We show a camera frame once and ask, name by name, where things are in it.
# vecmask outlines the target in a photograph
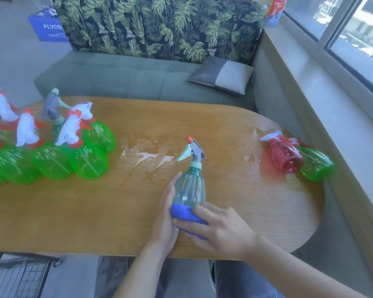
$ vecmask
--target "tropical leaf pattern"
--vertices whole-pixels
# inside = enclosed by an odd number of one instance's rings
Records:
[[[243,0],[53,0],[74,50],[251,62],[264,13]]]

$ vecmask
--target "sofa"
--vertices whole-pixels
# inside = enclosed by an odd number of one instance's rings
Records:
[[[102,96],[233,105],[244,96],[187,81],[208,55],[251,64],[264,26],[244,0],[53,0],[72,50],[35,79],[45,98]]]

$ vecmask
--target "jeans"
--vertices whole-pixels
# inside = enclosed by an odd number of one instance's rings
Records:
[[[101,257],[95,297],[112,298],[133,261],[134,257]],[[268,281],[242,261],[215,260],[214,267],[217,298],[284,298]],[[156,298],[163,297],[164,290],[159,281]]]

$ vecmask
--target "gray and white pillow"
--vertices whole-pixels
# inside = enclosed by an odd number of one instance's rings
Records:
[[[244,95],[253,70],[252,66],[208,56],[187,80]]]

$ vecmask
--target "table top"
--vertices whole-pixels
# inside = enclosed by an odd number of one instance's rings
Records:
[[[108,171],[97,180],[74,173],[63,181],[0,186],[0,251],[136,255],[149,237],[166,183],[188,169],[190,157],[175,161],[186,136],[197,140],[207,157],[202,176],[208,202],[233,207],[253,230],[288,252],[303,245],[321,222],[323,184],[273,168],[259,137],[281,128],[257,113],[153,100],[62,100],[70,106],[92,101],[95,118],[114,133]],[[36,117],[41,107],[42,102],[30,106]],[[49,129],[39,131],[50,137]],[[183,232],[170,256],[218,258],[195,247]]]

